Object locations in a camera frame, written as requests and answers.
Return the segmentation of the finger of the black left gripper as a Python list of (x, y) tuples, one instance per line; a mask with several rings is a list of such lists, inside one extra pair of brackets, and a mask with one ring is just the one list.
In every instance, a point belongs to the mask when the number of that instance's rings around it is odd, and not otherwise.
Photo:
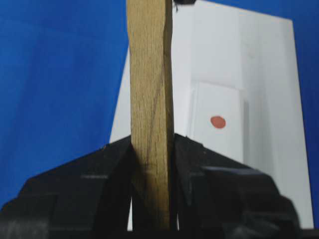
[(194, 5), (196, 0), (173, 0), (176, 11), (180, 5)]

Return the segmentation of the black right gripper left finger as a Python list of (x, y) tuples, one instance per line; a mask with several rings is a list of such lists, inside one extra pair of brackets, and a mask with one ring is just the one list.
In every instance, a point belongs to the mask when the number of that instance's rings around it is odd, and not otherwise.
[(135, 155), (128, 141), (29, 178), (0, 211), (3, 239), (109, 239), (127, 230)]

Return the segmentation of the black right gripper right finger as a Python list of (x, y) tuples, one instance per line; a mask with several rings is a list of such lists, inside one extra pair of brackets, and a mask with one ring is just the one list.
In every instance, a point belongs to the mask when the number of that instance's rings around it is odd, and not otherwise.
[(273, 178), (175, 136), (179, 228), (188, 239), (299, 239), (299, 217)]

